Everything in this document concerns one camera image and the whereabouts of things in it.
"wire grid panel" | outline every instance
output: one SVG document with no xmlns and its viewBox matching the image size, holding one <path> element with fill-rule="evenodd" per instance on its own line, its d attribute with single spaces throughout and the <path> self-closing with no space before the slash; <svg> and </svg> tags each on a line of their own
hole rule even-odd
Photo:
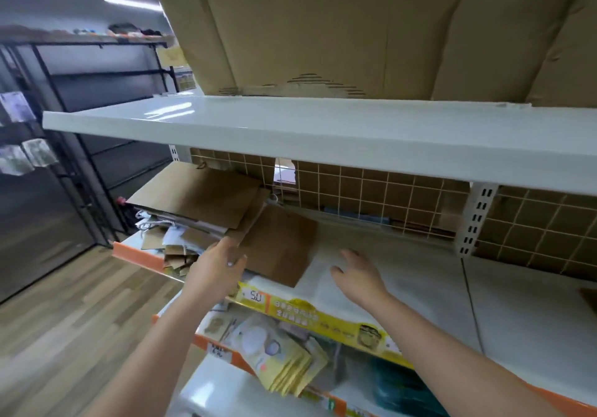
<svg viewBox="0 0 597 417">
<path fill-rule="evenodd" d="M 597 197 L 501 186 L 474 254 L 597 281 Z"/>
<path fill-rule="evenodd" d="M 285 204 L 448 241 L 470 190 L 468 182 L 428 176 L 205 149 L 191 149 L 191 155 L 195 163 L 261 180 Z"/>
</svg>

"left hand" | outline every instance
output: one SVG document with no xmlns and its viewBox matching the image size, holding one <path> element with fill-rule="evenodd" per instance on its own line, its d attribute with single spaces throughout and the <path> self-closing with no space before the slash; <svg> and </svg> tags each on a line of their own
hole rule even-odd
<svg viewBox="0 0 597 417">
<path fill-rule="evenodd" d="M 212 244 L 191 265 L 181 297 L 208 305 L 209 308 L 221 302 L 235 289 L 247 266 L 246 255 L 228 266 L 237 256 L 238 242 L 228 236 Z"/>
</svg>

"fluorescent light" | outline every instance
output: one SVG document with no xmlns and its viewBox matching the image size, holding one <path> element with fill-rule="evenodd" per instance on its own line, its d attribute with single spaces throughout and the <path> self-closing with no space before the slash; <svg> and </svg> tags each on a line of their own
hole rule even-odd
<svg viewBox="0 0 597 417">
<path fill-rule="evenodd" d="M 160 4 L 150 4 L 147 2 L 139 2 L 134 0 L 104 0 L 110 4 L 125 5 L 128 7 L 137 7 L 138 9 L 154 10 L 156 12 L 163 12 Z"/>
</svg>

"white wire grid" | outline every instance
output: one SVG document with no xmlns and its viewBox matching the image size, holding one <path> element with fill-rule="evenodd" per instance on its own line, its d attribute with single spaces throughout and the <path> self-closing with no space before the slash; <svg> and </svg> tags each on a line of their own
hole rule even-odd
<svg viewBox="0 0 597 417">
<path fill-rule="evenodd" d="M 219 166 L 261 179 L 263 185 L 286 204 L 325 209 L 326 213 L 339 218 L 387 225 L 402 234 L 412 233 L 428 239 L 454 239 L 469 189 L 467 182 L 327 164 L 290 163 L 289 160 L 276 161 L 275 158 L 205 149 L 192 149 L 191 155 L 196 163 L 210 163 L 215 159 Z M 274 174 L 276 177 L 288 177 L 288 165 L 281 166 L 280 163 L 295 166 L 294 183 L 290 180 L 274 181 Z M 309 174 L 311 183 L 303 187 L 301 182 L 305 181 L 306 174 Z M 350 197 L 346 195 L 348 184 Z M 377 194 L 364 193 L 364 186 L 373 187 Z M 395 204 L 392 193 L 397 188 L 404 204 Z"/>
<path fill-rule="evenodd" d="M 505 263 L 517 263 L 564 275 L 578 275 L 571 269 L 581 266 L 584 267 L 582 269 L 587 278 L 591 278 L 593 274 L 597 277 L 597 199 L 596 205 L 589 206 L 583 205 L 583 199 L 590 202 L 593 197 L 553 193 L 550 200 L 541 200 L 532 198 L 533 190 L 515 190 L 518 191 L 517 195 L 499 192 L 494 205 L 499 204 L 500 198 L 511 199 L 517 210 L 511 221 L 492 217 L 492 213 L 489 213 L 479 236 L 479 246 L 483 249 L 482 253 L 478 251 L 478 254 Z M 529 203 L 535 204 L 535 207 L 540 205 L 536 208 L 548 209 L 543 214 L 537 212 L 538 217 L 548 216 L 548 219 L 544 219 L 547 223 L 541 224 L 543 227 L 538 227 L 537 224 L 528 225 L 521 220 L 522 211 Z M 569 229 L 558 230 L 558 221 L 570 210 L 578 217 L 568 216 Z M 500 224 L 501 227 L 507 225 L 502 242 L 497 243 L 484 236 L 484 231 L 492 230 L 492 222 Z M 519 232 L 533 236 L 516 239 Z M 561 254 L 551 254 L 550 251 L 554 249 L 559 250 Z"/>
</svg>

